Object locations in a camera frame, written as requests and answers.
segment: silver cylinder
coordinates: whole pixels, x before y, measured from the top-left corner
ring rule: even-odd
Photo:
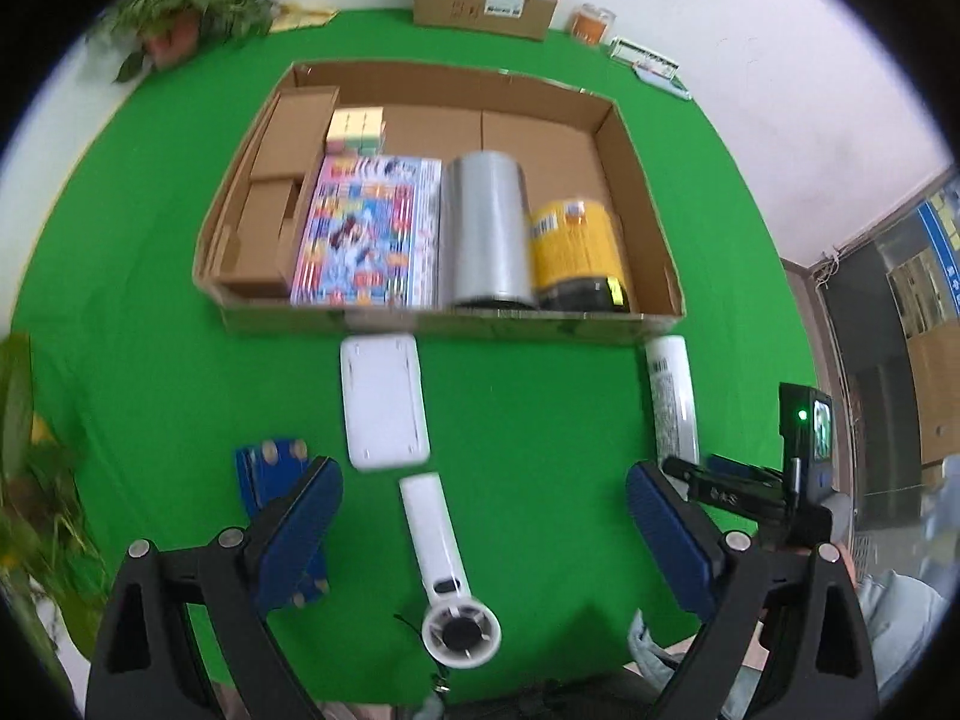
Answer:
[[[536,306],[523,172],[498,151],[443,171],[440,306]]]

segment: green table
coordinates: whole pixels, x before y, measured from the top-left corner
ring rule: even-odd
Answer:
[[[14,326],[34,338],[37,408],[83,458],[80,495],[112,568],[135,538],[184,547],[246,522],[237,446],[290,435],[344,459],[331,594],[270,623],[314,697],[413,704],[433,666],[392,616],[419,626],[425,606],[403,474],[346,462],[341,339],[229,336],[190,280],[200,221],[257,108],[291,62],[325,57],[508,68],[618,101],[686,293],[679,331],[704,452],[776,464],[776,385],[813,384],[814,370],[760,213],[703,113],[568,37],[344,13],[148,79],[78,165],[27,272]],[[454,696],[624,664],[637,607],[660,642],[691,634],[624,506],[628,466],[653,451],[642,355],[438,338],[419,352],[433,455],[418,470],[443,477],[470,585],[503,626],[499,654],[455,674]],[[195,627],[211,675],[227,680],[205,615]]]

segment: camera screen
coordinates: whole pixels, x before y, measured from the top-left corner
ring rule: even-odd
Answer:
[[[813,457],[816,461],[829,460],[833,448],[832,415],[830,407],[819,400],[813,402]]]

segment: yellow can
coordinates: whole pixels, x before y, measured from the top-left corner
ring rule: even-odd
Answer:
[[[613,220],[603,203],[553,202],[532,218],[530,238],[541,308],[630,311]]]

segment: open cardboard box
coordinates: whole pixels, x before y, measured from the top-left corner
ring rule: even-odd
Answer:
[[[619,227],[632,314],[294,306],[289,295],[323,138],[337,106],[383,106],[384,153],[445,163],[480,148],[520,163],[532,214],[597,199]],[[416,62],[298,64],[280,79],[200,228],[194,282],[230,330],[403,331],[633,343],[683,317],[683,292],[646,177],[611,100],[530,76]]]

